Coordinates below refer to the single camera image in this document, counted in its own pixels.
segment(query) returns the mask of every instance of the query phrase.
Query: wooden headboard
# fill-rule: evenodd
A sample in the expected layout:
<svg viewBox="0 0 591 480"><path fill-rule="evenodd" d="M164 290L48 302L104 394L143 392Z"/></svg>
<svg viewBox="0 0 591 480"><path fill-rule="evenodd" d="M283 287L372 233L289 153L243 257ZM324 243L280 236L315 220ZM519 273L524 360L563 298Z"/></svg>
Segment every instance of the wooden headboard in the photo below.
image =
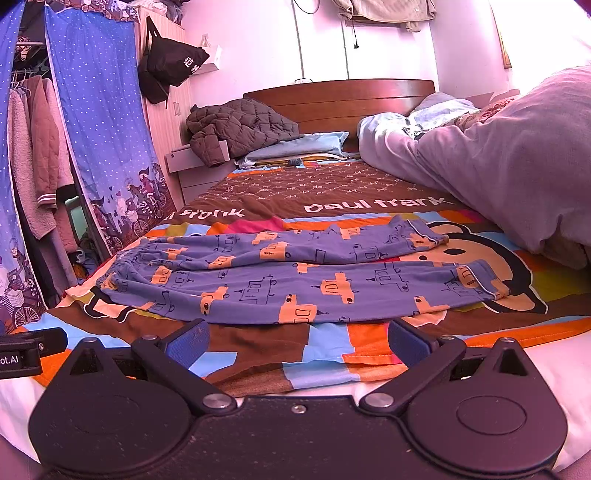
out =
<svg viewBox="0 0 591 480"><path fill-rule="evenodd" d="M245 93L298 123L300 132L349 132L348 151L358 150L357 124L369 115L408 115L435 93L431 80L361 79L302 83Z"/></svg>

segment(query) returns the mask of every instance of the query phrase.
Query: blue polka dot curtain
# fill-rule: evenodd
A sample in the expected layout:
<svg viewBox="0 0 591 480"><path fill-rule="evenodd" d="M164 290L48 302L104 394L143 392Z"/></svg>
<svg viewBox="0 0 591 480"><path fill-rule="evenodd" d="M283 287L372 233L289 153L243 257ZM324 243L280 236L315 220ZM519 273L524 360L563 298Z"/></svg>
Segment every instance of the blue polka dot curtain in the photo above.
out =
<svg viewBox="0 0 591 480"><path fill-rule="evenodd" d="M24 1L0 20L0 335L44 310L22 239L8 162L8 95Z"/></svg>
<svg viewBox="0 0 591 480"><path fill-rule="evenodd" d="M114 253L174 210L141 106L134 23L78 9L45 12L72 157Z"/></svg>

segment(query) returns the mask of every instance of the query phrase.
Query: brown puffer jacket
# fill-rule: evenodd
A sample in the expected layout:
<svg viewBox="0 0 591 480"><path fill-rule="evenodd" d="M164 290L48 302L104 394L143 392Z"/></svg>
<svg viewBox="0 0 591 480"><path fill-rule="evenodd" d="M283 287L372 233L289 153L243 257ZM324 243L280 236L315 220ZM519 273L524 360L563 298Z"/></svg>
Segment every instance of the brown puffer jacket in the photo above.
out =
<svg viewBox="0 0 591 480"><path fill-rule="evenodd" d="M193 133L191 148L208 167L224 162L221 140L227 140L230 158L239 158L278 141L303 137L297 123L251 98L203 108L194 106L187 127Z"/></svg>

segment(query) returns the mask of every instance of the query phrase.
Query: closet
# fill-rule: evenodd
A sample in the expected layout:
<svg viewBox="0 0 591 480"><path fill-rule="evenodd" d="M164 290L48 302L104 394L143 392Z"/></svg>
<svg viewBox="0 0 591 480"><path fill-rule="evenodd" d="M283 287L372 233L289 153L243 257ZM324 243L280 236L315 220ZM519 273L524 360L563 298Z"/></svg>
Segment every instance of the closet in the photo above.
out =
<svg viewBox="0 0 591 480"><path fill-rule="evenodd" d="M38 2L25 4L13 50L8 160L22 240L10 240L18 267L6 268L7 288L0 292L4 330L37 320L44 304L55 306L64 291L94 272L107 254L89 227L92 217L72 169L48 59L44 8ZM3 275L0 270L0 284Z"/></svg>

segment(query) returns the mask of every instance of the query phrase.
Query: closet rod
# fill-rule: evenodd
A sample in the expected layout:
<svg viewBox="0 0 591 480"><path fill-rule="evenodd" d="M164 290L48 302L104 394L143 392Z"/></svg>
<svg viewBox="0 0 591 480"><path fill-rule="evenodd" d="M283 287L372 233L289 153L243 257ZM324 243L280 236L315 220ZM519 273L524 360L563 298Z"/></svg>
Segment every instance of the closet rod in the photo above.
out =
<svg viewBox="0 0 591 480"><path fill-rule="evenodd" d="M44 47L42 41L17 41L17 47Z"/></svg>

